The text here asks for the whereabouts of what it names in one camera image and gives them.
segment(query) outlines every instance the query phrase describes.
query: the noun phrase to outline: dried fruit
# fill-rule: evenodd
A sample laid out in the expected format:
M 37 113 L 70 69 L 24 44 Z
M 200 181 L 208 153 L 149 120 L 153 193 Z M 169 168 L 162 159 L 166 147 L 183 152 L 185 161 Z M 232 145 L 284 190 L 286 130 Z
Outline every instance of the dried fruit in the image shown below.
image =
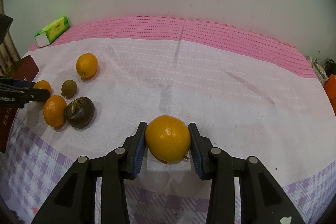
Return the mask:
M 67 106 L 66 119 L 76 128 L 86 127 L 95 115 L 95 106 L 87 97 L 80 97 Z

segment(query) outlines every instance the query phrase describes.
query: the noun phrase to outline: orange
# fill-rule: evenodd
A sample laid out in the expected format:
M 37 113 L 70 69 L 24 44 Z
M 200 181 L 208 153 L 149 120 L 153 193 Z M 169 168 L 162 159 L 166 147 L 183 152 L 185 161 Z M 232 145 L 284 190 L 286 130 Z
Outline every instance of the orange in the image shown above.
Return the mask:
M 172 116 L 159 116 L 149 123 L 145 139 L 152 154 L 161 160 L 181 160 L 190 149 L 190 133 L 186 125 Z
M 98 60 L 91 54 L 86 53 L 79 57 L 76 63 L 76 70 L 80 77 L 90 78 L 95 75 L 98 69 Z
M 59 127 L 65 122 L 67 103 L 59 95 L 51 96 L 44 105 L 43 117 L 51 127 Z
M 33 89 L 43 89 L 43 90 L 49 90 L 51 94 L 51 85 L 46 80 L 38 81 L 34 86 Z

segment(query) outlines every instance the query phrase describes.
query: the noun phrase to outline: green box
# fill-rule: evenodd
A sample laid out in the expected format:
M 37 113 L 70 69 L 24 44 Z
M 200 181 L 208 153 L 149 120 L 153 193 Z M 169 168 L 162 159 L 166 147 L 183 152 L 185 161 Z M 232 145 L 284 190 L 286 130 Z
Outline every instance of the green box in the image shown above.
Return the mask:
M 68 18 L 62 16 L 40 30 L 34 37 L 38 46 L 44 47 L 53 43 L 70 27 Z

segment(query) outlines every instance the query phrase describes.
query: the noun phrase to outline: dark red box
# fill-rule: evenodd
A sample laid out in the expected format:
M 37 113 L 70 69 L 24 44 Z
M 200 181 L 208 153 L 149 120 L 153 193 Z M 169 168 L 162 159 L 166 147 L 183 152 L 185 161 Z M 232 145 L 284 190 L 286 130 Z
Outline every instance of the dark red box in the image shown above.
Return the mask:
M 28 55 L 15 62 L 9 68 L 6 76 L 14 79 L 32 82 L 38 74 L 39 68 L 33 58 Z M 0 151 L 5 153 L 8 137 L 17 113 L 17 108 L 0 108 Z

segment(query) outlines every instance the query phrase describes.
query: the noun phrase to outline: checkered tablecloth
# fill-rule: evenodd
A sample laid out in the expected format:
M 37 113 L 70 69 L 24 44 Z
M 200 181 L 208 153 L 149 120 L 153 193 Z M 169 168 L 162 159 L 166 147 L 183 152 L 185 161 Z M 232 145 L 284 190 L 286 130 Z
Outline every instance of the checkered tablecloth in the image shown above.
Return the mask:
M 196 122 L 202 135 L 232 156 L 259 157 L 306 223 L 315 223 L 330 203 L 336 192 L 336 155 L 330 149 L 336 144 L 335 116 L 297 49 L 211 22 L 104 20 L 70 28 L 53 46 L 30 52 L 40 68 L 36 80 L 50 81 L 57 93 L 56 86 L 75 77 L 65 68 L 89 49 L 100 62 L 99 75 L 76 81 L 80 95 L 95 103 L 93 124 L 84 131 L 55 131 L 30 103 L 18 112 L 0 156 L 0 194 L 25 223 L 78 156 L 105 155 L 134 134 L 140 121 L 160 114 Z M 109 96 L 100 97 L 107 90 Z M 126 181 L 130 222 L 205 223 L 209 183 L 194 180 L 190 163 L 164 166 L 148 152 L 139 178 Z M 240 217 L 237 195 L 236 223 Z

